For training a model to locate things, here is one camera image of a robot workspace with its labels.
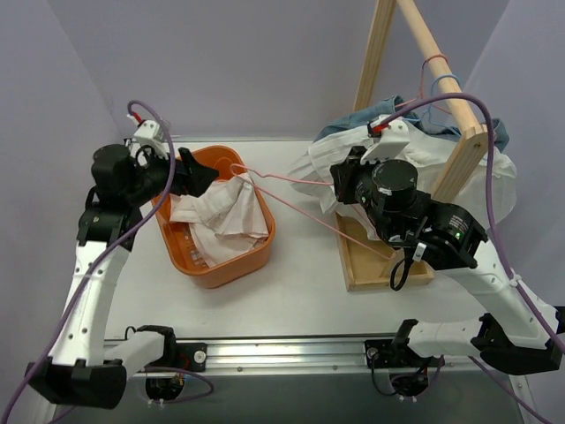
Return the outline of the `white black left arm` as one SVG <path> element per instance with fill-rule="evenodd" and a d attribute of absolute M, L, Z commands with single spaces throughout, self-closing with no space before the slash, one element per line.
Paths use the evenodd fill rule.
<path fill-rule="evenodd" d="M 201 196 L 219 172 L 199 163 L 189 149 L 179 157 L 144 146 L 132 154 L 110 144 L 93 156 L 94 186 L 79 219 L 76 263 L 64 310 L 64 326 L 46 357 L 30 363 L 28 384 L 55 405 L 115 408 L 127 381 L 141 370 L 176 365 L 171 327 L 145 325 L 115 348 L 104 349 L 104 332 L 117 280 L 147 219 L 140 208 L 171 193 Z"/>

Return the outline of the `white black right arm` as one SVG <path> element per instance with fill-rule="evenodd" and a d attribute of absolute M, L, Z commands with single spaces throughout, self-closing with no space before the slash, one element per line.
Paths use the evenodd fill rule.
<path fill-rule="evenodd" d="M 507 375 L 533 375 L 559 369 L 563 353 L 553 334 L 564 331 L 564 309 L 539 299 L 516 276 L 508 277 L 493 241 L 466 209 L 432 199 L 418 190 L 418 171 L 408 162 L 367 162 L 353 148 L 330 168 L 339 202 L 358 204 L 378 237 L 403 251 L 391 276 L 400 291 L 411 266 L 423 261 L 437 276 L 459 283 L 484 309 L 463 322 L 406 319 L 392 341 L 397 361 L 449 356 L 479 357 Z"/>

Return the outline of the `white ruffled skirt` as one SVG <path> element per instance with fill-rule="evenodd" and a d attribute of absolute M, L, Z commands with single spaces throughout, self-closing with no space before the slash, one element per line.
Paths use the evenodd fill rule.
<path fill-rule="evenodd" d="M 456 143 L 427 135 L 403 119 L 408 126 L 410 143 L 395 157 L 413 165 L 418 171 L 417 189 L 432 192 L 432 186 L 439 177 L 453 152 Z M 337 132 L 311 144 L 290 167 L 291 179 L 333 183 L 330 166 L 341 163 L 353 147 L 369 148 L 367 125 Z M 359 205 L 343 205 L 336 200 L 332 186 L 291 183 L 298 192 L 316 198 L 324 214 L 337 213 L 363 225 L 370 240 L 378 237 L 370 225 L 366 213 Z M 454 203 L 467 209 L 485 228 L 489 228 L 486 212 L 486 155 L 479 162 L 470 178 L 464 184 Z M 506 217 L 516 205 L 516 166 L 511 159 L 494 148 L 493 154 L 493 213 L 496 223 Z"/>

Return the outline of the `white pleated skirt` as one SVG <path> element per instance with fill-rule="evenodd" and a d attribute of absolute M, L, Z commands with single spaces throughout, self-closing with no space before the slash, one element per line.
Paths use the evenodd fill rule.
<path fill-rule="evenodd" d="M 215 267 L 263 244 L 265 217 L 247 173 L 215 181 L 200 197 L 173 195 L 172 223 L 187 223 L 200 256 Z"/>

